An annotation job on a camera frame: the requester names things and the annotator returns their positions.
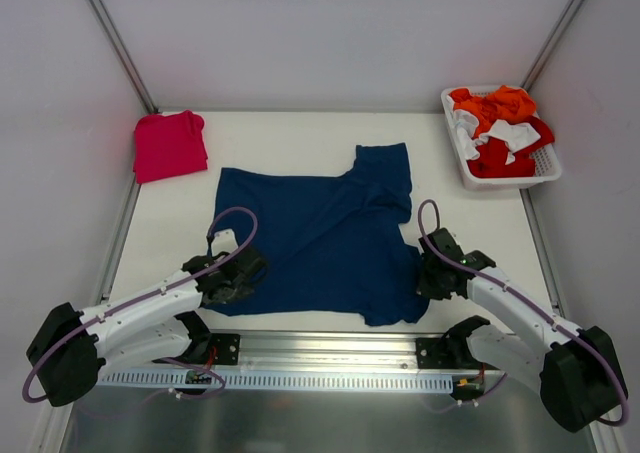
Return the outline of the navy blue t-shirt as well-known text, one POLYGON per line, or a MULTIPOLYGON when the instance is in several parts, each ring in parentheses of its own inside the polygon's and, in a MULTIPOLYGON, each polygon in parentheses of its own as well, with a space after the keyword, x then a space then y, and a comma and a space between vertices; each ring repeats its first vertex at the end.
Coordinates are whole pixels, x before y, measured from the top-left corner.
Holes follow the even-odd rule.
POLYGON ((405 144, 358 146, 337 177, 221 171, 217 225, 266 259, 253 294, 214 306, 227 316, 327 311, 360 315, 368 326, 416 323, 428 299, 418 295, 421 257, 400 231, 412 214, 405 144))

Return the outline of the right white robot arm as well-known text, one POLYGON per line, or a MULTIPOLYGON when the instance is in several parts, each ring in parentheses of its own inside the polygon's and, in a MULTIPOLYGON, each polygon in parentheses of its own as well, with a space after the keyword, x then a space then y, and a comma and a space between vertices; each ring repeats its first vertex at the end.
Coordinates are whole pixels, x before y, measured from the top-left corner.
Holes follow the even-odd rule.
POLYGON ((445 228, 423 235, 420 245, 420 295, 431 301, 458 295, 506 327, 471 316, 450 327, 426 356, 463 369, 476 362, 498 368, 538 394, 549 415, 569 432, 593 422, 611 427, 628 422, 628 389, 608 333, 542 307, 484 253, 464 253, 445 228))

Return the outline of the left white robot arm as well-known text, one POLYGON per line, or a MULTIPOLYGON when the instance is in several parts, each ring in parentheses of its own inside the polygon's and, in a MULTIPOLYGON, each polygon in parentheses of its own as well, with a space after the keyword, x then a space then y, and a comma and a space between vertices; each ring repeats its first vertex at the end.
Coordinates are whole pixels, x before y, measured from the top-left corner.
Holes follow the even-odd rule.
POLYGON ((235 303, 254 292, 268 263, 254 247, 199 255, 158 284, 129 298, 81 310, 54 307, 27 348, 32 370, 23 387, 39 381, 42 400, 73 403, 112 373, 163 360, 197 363, 208 354, 211 334, 198 315, 204 307, 235 303))

